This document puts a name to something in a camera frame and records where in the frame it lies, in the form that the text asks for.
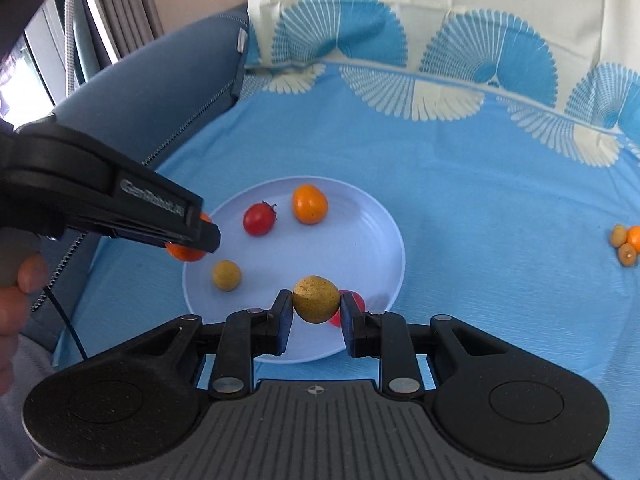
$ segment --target ribbed gray surface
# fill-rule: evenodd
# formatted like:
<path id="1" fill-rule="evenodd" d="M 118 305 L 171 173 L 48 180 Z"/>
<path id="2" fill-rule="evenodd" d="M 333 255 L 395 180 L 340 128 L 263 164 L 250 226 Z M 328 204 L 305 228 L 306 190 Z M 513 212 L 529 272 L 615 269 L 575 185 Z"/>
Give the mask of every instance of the ribbed gray surface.
<path id="1" fill-rule="evenodd" d="M 380 397 L 371 381 L 263 381 L 249 399 L 219 402 L 180 447 L 118 471 L 42 460 L 25 480 L 591 480 L 587 465 L 511 473 L 457 452 L 418 404 Z"/>

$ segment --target orange fruit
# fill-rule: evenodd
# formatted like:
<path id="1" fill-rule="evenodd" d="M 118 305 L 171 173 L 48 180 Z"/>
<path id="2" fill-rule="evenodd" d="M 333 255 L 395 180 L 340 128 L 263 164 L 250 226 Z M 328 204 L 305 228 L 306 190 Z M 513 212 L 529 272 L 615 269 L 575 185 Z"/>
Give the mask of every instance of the orange fruit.
<path id="1" fill-rule="evenodd" d="M 329 210 L 329 202 L 316 186 L 303 184 L 293 192 L 293 214 L 303 224 L 321 222 Z"/>
<path id="2" fill-rule="evenodd" d="M 636 253 L 640 253 L 640 225 L 634 225 L 626 232 L 626 243 L 633 245 Z"/>
<path id="3" fill-rule="evenodd" d="M 211 218 L 209 218 L 209 216 L 204 212 L 200 213 L 200 218 L 205 222 L 209 222 L 210 224 L 212 223 Z M 165 242 L 164 246 L 171 256 L 181 262 L 197 262 L 198 260 L 203 259 L 205 254 L 207 254 L 205 251 L 199 251 L 197 249 L 191 249 L 169 242 Z"/>

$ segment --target plate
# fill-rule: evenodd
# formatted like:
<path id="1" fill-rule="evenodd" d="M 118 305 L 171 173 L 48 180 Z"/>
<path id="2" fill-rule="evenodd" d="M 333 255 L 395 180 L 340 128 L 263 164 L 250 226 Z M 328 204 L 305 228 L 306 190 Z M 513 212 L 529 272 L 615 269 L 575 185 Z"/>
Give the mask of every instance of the plate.
<path id="1" fill-rule="evenodd" d="M 319 224 L 301 224 L 293 215 L 291 196 L 301 184 L 313 184 L 329 201 Z M 242 227 L 242 217 L 263 200 L 276 205 L 277 220 L 269 233 L 252 237 Z M 380 202 L 350 184 L 316 176 L 271 180 L 232 197 L 210 216 L 222 234 L 220 247 L 185 264 L 182 275 L 187 306 L 204 323 L 222 322 L 246 308 L 270 308 L 281 289 L 293 289 L 310 274 L 356 291 L 373 313 L 389 310 L 400 292 L 405 264 L 400 230 Z M 211 269 L 220 260 L 231 260 L 242 270 L 236 290 L 223 292 L 213 285 Z M 255 360 L 304 363 L 341 350 L 339 328 L 328 322 L 311 324 L 294 314 L 287 351 Z"/>

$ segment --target zipper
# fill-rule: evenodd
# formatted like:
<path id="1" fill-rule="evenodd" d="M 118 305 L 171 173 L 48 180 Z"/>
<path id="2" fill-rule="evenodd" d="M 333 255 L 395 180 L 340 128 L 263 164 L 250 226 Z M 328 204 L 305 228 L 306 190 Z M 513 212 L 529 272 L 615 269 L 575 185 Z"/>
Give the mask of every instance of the zipper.
<path id="1" fill-rule="evenodd" d="M 168 137 L 162 144 L 160 144 L 160 146 L 158 146 L 154 150 L 154 152 L 151 153 L 151 155 L 149 155 L 142 162 L 142 165 L 148 166 L 153 160 L 155 160 L 158 157 L 158 155 L 160 155 L 160 153 L 162 153 L 169 144 L 174 142 L 175 139 L 180 137 L 184 133 L 184 131 L 189 126 L 191 126 L 193 121 L 195 121 L 198 117 L 200 117 L 213 103 L 215 103 L 218 99 L 220 99 L 222 94 L 227 92 L 233 86 L 235 81 L 236 81 L 235 79 L 232 79 L 231 81 L 229 81 L 222 90 L 220 90 L 204 106 L 202 106 L 202 108 L 200 108 L 196 113 L 194 113 L 180 128 L 178 128 L 178 130 L 173 135 Z M 69 260 L 71 260 L 73 255 L 78 250 L 78 247 L 80 247 L 80 245 L 86 238 L 86 235 L 87 233 L 82 233 L 81 235 L 79 235 L 78 238 L 76 238 L 76 241 L 74 241 L 71 244 L 71 247 L 69 247 L 69 250 L 66 252 L 65 256 L 60 260 L 60 263 L 56 267 L 56 270 L 53 272 L 53 274 L 50 277 L 49 283 L 48 283 L 49 288 L 53 288 L 56 281 L 60 277 L 60 274 L 62 274 L 62 272 L 65 270 L 65 267 L 68 265 Z M 40 297 L 31 305 L 31 311 L 36 312 L 45 303 L 45 301 L 47 301 L 47 297 L 44 295 L 44 293 L 40 294 Z"/>

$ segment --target finger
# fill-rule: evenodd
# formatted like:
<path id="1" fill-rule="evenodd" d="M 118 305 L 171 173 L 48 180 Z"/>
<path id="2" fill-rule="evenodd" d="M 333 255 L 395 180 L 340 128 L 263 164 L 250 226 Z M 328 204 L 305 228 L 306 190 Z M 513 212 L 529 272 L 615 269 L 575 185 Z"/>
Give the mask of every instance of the finger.
<path id="1" fill-rule="evenodd" d="M 0 397 L 9 391 L 14 382 L 14 367 L 11 363 L 6 368 L 0 370 Z"/>
<path id="2" fill-rule="evenodd" d="M 20 332 L 29 320 L 29 298 L 18 287 L 0 289 L 0 335 Z"/>
<path id="3" fill-rule="evenodd" d="M 18 351 L 18 336 L 0 335 L 0 370 L 7 368 Z"/>
<path id="4" fill-rule="evenodd" d="M 40 290 L 48 279 L 47 263 L 39 254 L 27 258 L 18 270 L 18 286 L 25 294 Z"/>

